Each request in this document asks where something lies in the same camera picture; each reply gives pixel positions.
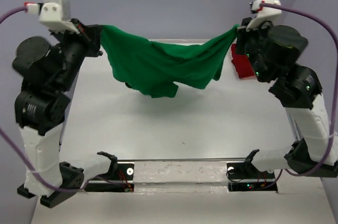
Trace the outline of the aluminium rail right edge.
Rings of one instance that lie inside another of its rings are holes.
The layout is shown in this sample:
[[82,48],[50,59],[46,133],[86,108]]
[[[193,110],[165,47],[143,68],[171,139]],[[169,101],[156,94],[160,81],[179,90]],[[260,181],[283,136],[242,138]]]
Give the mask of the aluminium rail right edge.
[[292,115],[289,113],[288,110],[285,110],[285,112],[286,112],[286,115],[287,115],[287,118],[288,118],[288,121],[289,121],[289,125],[291,127],[291,130],[292,130],[292,133],[293,133],[295,141],[302,140],[302,135],[301,135],[301,133],[299,131],[299,128],[298,128],[298,126],[296,124],[295,119],[292,117]]

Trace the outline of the folded red t-shirt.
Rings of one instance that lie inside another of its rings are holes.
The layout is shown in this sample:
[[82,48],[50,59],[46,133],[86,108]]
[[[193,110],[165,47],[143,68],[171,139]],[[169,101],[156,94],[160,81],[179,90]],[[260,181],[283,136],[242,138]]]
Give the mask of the folded red t-shirt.
[[231,56],[232,56],[232,64],[237,73],[239,79],[247,79],[251,77],[255,77],[256,74],[253,71],[249,59],[246,55],[239,55],[236,53],[237,45],[235,43],[231,46]]

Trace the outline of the green t-shirt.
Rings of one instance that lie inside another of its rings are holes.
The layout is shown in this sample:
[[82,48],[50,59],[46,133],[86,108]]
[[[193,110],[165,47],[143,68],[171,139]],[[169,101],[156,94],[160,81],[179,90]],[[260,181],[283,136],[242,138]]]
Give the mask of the green t-shirt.
[[203,90],[212,80],[218,81],[236,37],[237,26],[234,25],[204,44],[170,44],[105,25],[101,46],[117,81],[152,98],[173,98],[179,83]]

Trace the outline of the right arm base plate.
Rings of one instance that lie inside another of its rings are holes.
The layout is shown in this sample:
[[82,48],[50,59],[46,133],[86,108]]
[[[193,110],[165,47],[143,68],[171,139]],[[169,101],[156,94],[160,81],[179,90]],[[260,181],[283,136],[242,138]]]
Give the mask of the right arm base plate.
[[266,171],[260,172],[251,164],[227,163],[226,177],[229,192],[278,192],[275,175]]

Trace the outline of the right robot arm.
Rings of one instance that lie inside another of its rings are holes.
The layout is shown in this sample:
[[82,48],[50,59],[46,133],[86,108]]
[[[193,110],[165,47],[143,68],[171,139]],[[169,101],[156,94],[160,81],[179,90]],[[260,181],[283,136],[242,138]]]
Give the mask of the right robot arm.
[[277,98],[296,125],[300,140],[276,150],[253,150],[242,168],[250,178],[264,171],[288,169],[295,176],[337,177],[337,135],[330,132],[322,86],[314,70],[297,60],[308,40],[294,28],[244,18],[237,28],[236,53],[248,58],[259,82],[273,85]]

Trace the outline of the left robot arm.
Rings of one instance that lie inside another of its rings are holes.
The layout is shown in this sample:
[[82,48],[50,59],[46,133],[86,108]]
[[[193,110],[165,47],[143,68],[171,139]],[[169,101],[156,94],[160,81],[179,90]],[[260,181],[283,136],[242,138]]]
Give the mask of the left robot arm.
[[41,36],[22,41],[16,49],[13,69],[22,78],[15,100],[15,119],[24,141],[25,182],[17,188],[25,198],[39,197],[41,205],[54,208],[81,191],[91,179],[111,179],[117,158],[98,152],[74,163],[61,162],[60,136],[70,90],[86,57],[99,57],[101,25],[84,25],[73,19],[74,31],[52,31],[58,40],[50,44]]

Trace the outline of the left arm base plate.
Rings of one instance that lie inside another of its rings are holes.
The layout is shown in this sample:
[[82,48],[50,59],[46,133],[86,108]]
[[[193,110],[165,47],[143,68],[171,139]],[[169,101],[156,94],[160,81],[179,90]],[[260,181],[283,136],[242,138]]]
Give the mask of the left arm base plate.
[[90,180],[85,192],[134,192],[134,162],[118,161],[113,173],[98,175]]

